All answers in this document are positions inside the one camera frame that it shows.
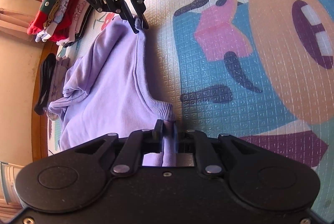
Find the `cartoon foam play mat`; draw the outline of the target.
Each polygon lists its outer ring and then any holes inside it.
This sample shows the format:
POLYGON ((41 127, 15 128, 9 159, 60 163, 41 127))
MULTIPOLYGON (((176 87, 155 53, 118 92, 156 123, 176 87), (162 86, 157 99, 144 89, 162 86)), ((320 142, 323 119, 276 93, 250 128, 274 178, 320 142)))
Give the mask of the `cartoon foam play mat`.
MULTIPOLYGON (((321 181, 313 210, 333 220, 333 0, 144 4, 149 91, 171 103, 178 127, 231 134, 308 165, 321 181)), ((95 10, 68 51, 70 67, 114 17, 95 10)))

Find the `white floral folded garment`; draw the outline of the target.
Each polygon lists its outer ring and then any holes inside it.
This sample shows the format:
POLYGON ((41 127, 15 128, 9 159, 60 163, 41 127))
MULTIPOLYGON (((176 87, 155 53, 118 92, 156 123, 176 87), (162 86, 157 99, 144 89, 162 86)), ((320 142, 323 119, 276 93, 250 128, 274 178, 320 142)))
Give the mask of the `white floral folded garment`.
POLYGON ((56 66, 54 68, 52 82, 50 86, 50 93, 46 107, 46 115, 51 121, 55 121, 58 116, 48 110, 48 106, 52 101, 56 101, 63 97, 63 86, 65 82, 66 72, 68 70, 70 59, 66 56, 56 57, 56 66))

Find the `purple sweatshirt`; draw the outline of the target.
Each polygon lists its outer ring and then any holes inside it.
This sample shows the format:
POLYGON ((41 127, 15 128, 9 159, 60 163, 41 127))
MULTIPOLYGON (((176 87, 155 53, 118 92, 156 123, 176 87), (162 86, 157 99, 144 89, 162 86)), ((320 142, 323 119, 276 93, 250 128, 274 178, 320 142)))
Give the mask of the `purple sweatshirt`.
POLYGON ((62 151, 100 136, 121 138, 174 122, 173 106, 154 99, 145 70, 145 33, 114 17, 66 73, 63 96, 49 104, 60 119, 62 151))

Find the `black folded garment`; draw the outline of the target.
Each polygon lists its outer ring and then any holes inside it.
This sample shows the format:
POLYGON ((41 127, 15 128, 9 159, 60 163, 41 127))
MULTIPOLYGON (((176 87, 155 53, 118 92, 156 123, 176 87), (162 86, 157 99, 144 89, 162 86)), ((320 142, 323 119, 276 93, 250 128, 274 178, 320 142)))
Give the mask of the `black folded garment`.
POLYGON ((54 53, 47 55, 45 60, 41 63, 40 66, 40 89, 38 94, 37 103, 34 106, 34 112, 42 116, 46 109, 50 88, 53 78, 54 69, 56 67, 57 59, 54 53))

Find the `striped folded garment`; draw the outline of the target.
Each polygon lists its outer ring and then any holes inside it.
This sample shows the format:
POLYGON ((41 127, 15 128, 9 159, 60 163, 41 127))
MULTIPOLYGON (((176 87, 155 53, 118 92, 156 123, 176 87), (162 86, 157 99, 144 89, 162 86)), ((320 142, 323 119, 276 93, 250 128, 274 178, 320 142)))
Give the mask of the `striped folded garment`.
POLYGON ((77 41, 82 39, 82 37, 84 35, 84 32, 86 30, 87 23, 89 21, 90 15, 93 11, 94 11, 94 9, 91 6, 89 6, 88 9, 86 10, 85 15, 83 16, 82 20, 80 22, 78 22, 79 28, 76 29, 76 31, 75 31, 75 39, 73 41, 64 43, 64 45, 63 45, 64 48, 70 47, 73 44, 75 44, 77 41))

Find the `pink folded garment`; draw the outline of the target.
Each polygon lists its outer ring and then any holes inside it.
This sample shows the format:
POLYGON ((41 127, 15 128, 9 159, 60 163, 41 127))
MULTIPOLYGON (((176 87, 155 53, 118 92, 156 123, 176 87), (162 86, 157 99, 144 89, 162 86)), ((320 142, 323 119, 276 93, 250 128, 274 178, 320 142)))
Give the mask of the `pink folded garment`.
POLYGON ((75 35, 80 31, 84 16, 90 7, 86 0, 79 0, 76 5, 74 15, 72 16, 72 23, 69 27, 68 37, 57 42, 57 45, 64 45, 75 41, 75 35))

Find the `red folded sweater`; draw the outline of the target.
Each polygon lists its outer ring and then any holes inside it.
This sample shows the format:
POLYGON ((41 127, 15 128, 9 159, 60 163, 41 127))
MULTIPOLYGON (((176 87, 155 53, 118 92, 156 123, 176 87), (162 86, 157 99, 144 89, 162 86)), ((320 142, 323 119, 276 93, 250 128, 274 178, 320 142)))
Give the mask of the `red folded sweater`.
POLYGON ((27 28, 27 34, 33 35, 36 42, 67 39, 78 1, 41 0, 35 19, 27 28))

